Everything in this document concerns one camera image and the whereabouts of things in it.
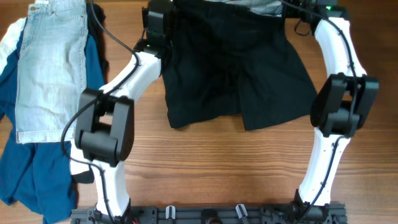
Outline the black shorts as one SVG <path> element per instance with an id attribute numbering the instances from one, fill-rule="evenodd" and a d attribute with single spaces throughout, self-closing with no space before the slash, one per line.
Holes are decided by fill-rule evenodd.
<path id="1" fill-rule="evenodd" d="M 172 57 L 163 73 L 174 129 L 240 114 L 246 130 L 308 115 L 315 87 L 282 17 L 209 1 L 175 1 Z"/>

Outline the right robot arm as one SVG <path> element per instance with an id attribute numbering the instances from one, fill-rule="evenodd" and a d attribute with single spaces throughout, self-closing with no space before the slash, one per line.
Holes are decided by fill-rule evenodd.
<path id="1" fill-rule="evenodd" d="M 341 223 L 344 205 L 331 204 L 331 187 L 340 159 L 361 129 L 379 90 L 360 64 L 345 8 L 336 1 L 282 1 L 288 17 L 310 25 L 326 66 L 327 80 L 310 109 L 313 149 L 296 190 L 287 223 Z"/>

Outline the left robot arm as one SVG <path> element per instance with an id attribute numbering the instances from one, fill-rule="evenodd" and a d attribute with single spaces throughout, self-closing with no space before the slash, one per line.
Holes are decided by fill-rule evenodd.
<path id="1" fill-rule="evenodd" d="M 134 104 L 158 79 L 171 54 L 172 1 L 149 1 L 142 9 L 144 30 L 126 67 L 99 90 L 80 96 L 75 146 L 94 171 L 98 202 L 73 210 L 72 223 L 134 223 L 126 189 L 125 164 L 134 143 Z"/>

